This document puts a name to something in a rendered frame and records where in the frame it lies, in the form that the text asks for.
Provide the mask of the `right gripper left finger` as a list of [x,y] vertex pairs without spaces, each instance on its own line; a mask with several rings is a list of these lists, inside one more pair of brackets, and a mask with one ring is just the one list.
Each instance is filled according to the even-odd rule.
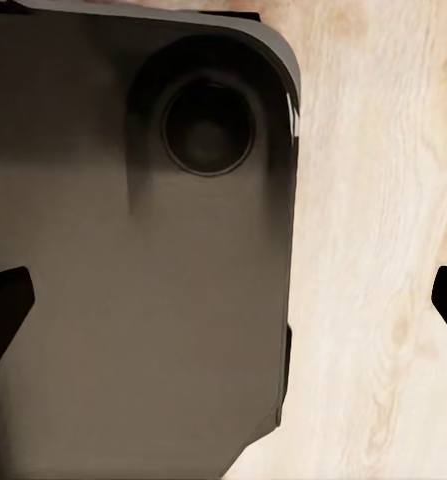
[[35,304],[26,266],[0,272],[0,360]]

